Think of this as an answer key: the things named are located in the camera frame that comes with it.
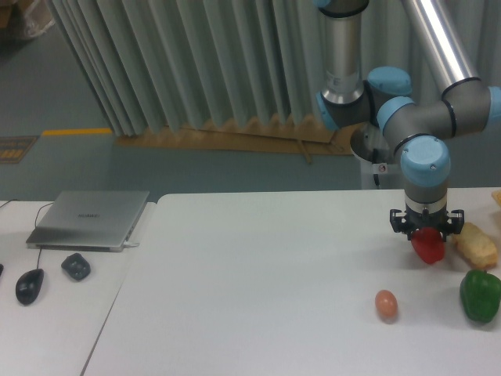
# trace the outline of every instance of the bell pepper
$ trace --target bell pepper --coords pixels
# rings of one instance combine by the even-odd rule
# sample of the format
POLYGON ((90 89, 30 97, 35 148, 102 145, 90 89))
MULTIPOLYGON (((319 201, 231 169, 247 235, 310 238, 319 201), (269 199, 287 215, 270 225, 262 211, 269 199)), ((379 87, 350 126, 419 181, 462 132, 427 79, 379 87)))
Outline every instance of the bell pepper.
POLYGON ((499 309, 501 280, 482 270, 470 270, 461 281, 460 296, 469 319, 488 323, 499 309))
POLYGON ((432 227, 416 230, 410 239, 414 251, 427 264, 440 261, 445 256, 445 245, 440 232, 432 227))

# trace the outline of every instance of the bread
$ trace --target bread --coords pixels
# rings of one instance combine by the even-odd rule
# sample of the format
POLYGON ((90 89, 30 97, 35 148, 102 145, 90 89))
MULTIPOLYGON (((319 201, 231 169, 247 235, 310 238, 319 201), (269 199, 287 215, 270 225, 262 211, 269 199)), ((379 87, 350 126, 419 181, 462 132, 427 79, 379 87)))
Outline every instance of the bread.
POLYGON ((495 202, 498 203, 499 206, 501 206, 501 190, 495 190, 494 192, 492 192, 492 198, 495 202))
POLYGON ((452 243, 474 269, 490 269, 498 262, 496 245, 471 222, 464 224, 460 234, 452 235, 452 243))

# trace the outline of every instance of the laptop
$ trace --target laptop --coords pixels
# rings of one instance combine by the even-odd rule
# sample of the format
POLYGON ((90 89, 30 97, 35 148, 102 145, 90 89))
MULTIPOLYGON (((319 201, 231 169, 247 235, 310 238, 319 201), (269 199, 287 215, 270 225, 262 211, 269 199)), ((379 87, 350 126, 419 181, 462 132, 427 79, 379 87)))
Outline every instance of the laptop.
POLYGON ((64 191, 26 240, 29 248, 122 251, 146 191, 64 191))

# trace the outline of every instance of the computer mouse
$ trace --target computer mouse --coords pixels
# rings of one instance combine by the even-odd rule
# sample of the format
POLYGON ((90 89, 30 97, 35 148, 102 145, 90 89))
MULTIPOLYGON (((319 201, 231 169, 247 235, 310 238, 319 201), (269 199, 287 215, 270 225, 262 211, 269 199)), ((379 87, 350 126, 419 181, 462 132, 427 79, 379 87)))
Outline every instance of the computer mouse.
POLYGON ((83 280, 91 272, 91 266, 87 260, 79 253, 73 253, 71 256, 66 257, 61 267, 66 270, 74 280, 83 280))
POLYGON ((44 280, 43 269, 33 269, 23 274, 16 283, 16 297, 19 303, 28 306, 36 300, 44 280))

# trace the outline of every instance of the silver arm tube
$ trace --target silver arm tube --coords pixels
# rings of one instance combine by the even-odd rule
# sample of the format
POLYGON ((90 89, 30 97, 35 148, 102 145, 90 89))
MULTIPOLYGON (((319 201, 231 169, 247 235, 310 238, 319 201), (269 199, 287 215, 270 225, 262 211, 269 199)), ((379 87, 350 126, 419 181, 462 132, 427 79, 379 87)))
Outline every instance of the silver arm tube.
POLYGON ((478 77, 442 1, 402 0, 402 4, 441 92, 478 77))
POLYGON ((363 94, 361 18, 361 13, 346 18, 326 17, 326 84, 322 95, 331 103, 352 103, 363 94))

